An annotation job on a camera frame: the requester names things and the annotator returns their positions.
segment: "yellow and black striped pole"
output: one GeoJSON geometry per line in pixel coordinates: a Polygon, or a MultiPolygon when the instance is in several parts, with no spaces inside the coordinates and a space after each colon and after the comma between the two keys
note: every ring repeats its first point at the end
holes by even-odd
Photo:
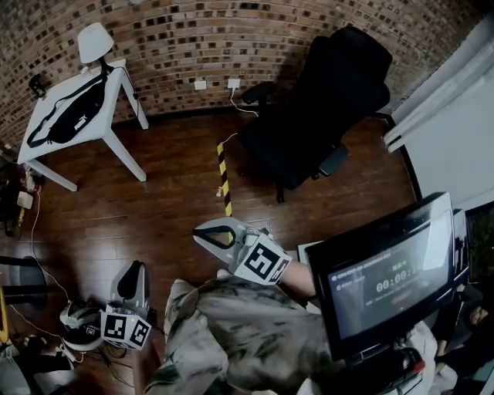
{"type": "Polygon", "coordinates": [[[222,176],[223,199],[225,200],[225,214],[227,217],[232,216],[232,198],[230,197],[230,186],[228,184],[228,175],[226,174],[225,152],[223,151],[223,143],[218,143],[216,146],[219,160],[219,173],[222,176]]]}

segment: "monitor screen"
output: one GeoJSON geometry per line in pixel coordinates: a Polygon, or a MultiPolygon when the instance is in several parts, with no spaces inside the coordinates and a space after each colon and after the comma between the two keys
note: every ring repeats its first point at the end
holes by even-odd
{"type": "Polygon", "coordinates": [[[452,242],[446,211],[386,251],[330,273],[340,338],[388,321],[438,291],[448,281],[452,242]]]}

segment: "black office chair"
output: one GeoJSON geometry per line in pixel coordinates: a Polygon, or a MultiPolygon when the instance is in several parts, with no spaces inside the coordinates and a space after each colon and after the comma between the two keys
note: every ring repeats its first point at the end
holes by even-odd
{"type": "Polygon", "coordinates": [[[316,37],[299,80],[280,106],[267,108],[275,83],[260,83],[242,94],[259,102],[259,118],[239,131],[249,154],[283,188],[295,189],[308,177],[334,173],[348,152],[342,136],[357,122],[385,106],[384,85],[391,54],[353,26],[331,37],[316,37]]]}

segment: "black bag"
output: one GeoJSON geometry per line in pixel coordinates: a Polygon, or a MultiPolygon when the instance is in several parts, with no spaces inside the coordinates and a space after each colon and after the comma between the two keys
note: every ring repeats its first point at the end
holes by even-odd
{"type": "Polygon", "coordinates": [[[107,84],[106,73],[101,73],[97,77],[82,85],[78,90],[56,101],[53,110],[43,118],[41,123],[29,135],[27,144],[29,147],[39,147],[44,143],[67,143],[71,141],[91,120],[99,113],[105,101],[105,86],[107,84]],[[48,135],[40,140],[33,141],[43,125],[56,112],[58,103],[77,96],[84,90],[82,95],[75,99],[70,106],[59,116],[58,120],[50,128],[48,135]]]}

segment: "wooden floor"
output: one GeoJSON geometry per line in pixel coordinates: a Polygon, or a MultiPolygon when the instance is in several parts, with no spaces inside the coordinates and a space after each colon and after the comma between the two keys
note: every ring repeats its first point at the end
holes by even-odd
{"type": "MultiPolygon", "coordinates": [[[[34,232],[35,250],[70,298],[108,299],[112,278],[139,259],[150,271],[151,305],[162,322],[175,279],[201,283],[215,275],[220,262],[194,243],[191,231],[224,215],[223,200],[216,197],[220,185],[216,141],[249,119],[240,114],[200,116],[151,123],[146,131],[137,125],[117,131],[147,174],[145,183],[102,141],[50,154],[46,164],[79,190],[72,193],[46,182],[34,232]]],[[[285,204],[276,203],[268,181],[237,175],[249,159],[233,137],[225,145],[225,155],[234,217],[268,228],[290,250],[410,204],[414,195],[408,173],[400,153],[385,150],[384,130],[379,120],[358,124],[343,139],[350,151],[343,167],[332,177],[309,179],[297,190],[287,191],[285,204]]],[[[36,207],[27,214],[19,241],[0,241],[1,255],[31,255],[35,216],[36,207]]],[[[57,316],[65,304],[61,292],[55,295],[49,309],[30,317],[49,330],[59,330],[57,316]]],[[[112,380],[96,360],[86,359],[78,370],[86,377],[84,390],[90,383],[96,393],[133,393],[112,380]]],[[[130,372],[125,374],[130,380],[130,372]]]]}

